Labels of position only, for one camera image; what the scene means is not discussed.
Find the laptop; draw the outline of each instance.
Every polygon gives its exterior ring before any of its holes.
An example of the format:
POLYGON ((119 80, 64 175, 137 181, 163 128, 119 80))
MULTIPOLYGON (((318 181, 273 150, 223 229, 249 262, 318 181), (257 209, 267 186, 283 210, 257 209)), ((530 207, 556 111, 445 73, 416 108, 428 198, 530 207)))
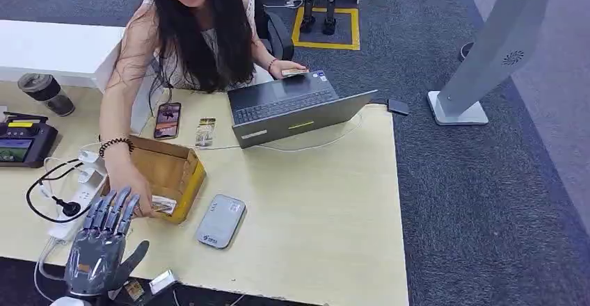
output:
POLYGON ((349 121, 377 90, 340 98, 324 71, 228 92, 240 147, 349 121))

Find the gray power bank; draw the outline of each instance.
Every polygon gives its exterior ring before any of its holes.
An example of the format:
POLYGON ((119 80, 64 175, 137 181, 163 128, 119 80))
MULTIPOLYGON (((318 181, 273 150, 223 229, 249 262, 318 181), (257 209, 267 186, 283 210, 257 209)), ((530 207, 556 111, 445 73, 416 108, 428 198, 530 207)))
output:
POLYGON ((201 220, 195 237, 199 242, 211 247, 227 247, 245 209, 246 205, 241 200, 216 195, 201 220))

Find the laptop lid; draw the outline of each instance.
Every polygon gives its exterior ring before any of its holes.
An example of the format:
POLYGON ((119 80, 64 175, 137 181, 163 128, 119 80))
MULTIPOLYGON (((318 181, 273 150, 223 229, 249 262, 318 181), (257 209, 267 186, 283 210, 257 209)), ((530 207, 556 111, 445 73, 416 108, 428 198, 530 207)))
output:
POLYGON ((282 115, 234 125, 232 128, 240 147, 260 145, 346 122, 369 103, 376 92, 377 90, 372 90, 282 115))

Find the office chair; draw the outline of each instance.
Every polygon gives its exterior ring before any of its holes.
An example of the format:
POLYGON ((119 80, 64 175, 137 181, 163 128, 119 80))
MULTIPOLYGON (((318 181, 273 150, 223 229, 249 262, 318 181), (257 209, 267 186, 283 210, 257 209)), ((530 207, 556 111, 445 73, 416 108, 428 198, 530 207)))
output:
POLYGON ((267 12, 262 2, 255 1, 256 31, 269 52, 275 58, 290 61, 295 47, 285 23, 275 13, 267 12))

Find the controller screen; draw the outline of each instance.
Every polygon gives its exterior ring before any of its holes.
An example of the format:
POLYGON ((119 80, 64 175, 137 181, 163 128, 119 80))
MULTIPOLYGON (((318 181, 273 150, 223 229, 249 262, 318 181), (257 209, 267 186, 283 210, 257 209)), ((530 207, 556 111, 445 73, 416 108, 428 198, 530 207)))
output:
POLYGON ((24 162, 31 139, 0 139, 0 161, 24 162))

